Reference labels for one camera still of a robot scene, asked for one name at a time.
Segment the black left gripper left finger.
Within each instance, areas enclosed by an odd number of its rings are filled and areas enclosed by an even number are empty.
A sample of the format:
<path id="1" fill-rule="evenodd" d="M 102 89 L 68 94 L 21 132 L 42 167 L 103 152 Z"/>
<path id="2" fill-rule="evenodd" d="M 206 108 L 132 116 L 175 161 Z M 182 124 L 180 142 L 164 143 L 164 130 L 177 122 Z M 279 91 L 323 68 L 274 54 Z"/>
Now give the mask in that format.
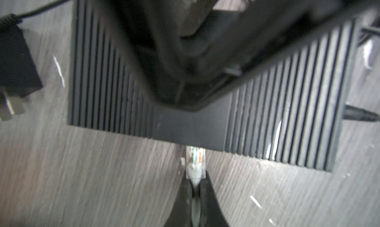
<path id="1" fill-rule="evenodd" d="M 192 183 L 184 177 L 179 186 L 171 213 L 164 225 L 165 227 L 192 226 L 192 198 Z"/>

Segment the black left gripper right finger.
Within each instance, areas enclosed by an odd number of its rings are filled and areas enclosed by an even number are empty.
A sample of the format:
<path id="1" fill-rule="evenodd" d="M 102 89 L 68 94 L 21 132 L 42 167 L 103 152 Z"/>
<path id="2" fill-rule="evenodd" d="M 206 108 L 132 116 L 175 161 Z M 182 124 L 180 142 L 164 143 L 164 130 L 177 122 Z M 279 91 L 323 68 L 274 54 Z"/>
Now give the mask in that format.
<path id="1" fill-rule="evenodd" d="M 200 188 L 200 227 L 229 227 L 229 224 L 220 208 L 211 178 L 206 171 L 206 178 L 202 179 Z"/>

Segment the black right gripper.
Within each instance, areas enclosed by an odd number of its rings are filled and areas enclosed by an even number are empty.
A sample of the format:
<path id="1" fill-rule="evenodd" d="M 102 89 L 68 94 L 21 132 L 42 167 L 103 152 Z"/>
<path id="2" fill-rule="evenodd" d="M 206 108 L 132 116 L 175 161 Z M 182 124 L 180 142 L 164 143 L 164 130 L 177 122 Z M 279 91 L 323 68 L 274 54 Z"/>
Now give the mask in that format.
<path id="1" fill-rule="evenodd" d="M 91 0 L 126 67 L 154 103 L 197 111 L 380 0 L 255 0 L 216 12 L 191 36 L 179 0 Z"/>

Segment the black network switch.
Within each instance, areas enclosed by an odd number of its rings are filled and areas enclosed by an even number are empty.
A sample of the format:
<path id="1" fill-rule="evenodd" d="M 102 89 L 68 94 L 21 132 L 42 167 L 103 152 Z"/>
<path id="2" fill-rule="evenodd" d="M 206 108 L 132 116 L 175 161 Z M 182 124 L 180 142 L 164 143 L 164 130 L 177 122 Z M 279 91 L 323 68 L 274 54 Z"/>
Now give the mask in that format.
<path id="1" fill-rule="evenodd" d="M 144 97 L 88 0 L 74 0 L 68 124 L 332 171 L 355 64 L 350 20 L 197 112 Z"/>

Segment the black power adapter with cable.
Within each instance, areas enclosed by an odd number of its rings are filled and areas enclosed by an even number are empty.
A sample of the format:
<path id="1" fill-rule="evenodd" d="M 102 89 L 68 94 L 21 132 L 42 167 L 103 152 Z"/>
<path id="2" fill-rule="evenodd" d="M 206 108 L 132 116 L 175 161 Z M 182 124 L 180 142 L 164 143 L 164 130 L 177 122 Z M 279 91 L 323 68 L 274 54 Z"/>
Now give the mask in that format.
<path id="1" fill-rule="evenodd" d="M 54 9 L 70 0 L 55 0 L 23 14 L 1 17 L 1 121 L 25 112 L 22 99 L 43 88 L 22 29 L 29 17 Z"/>

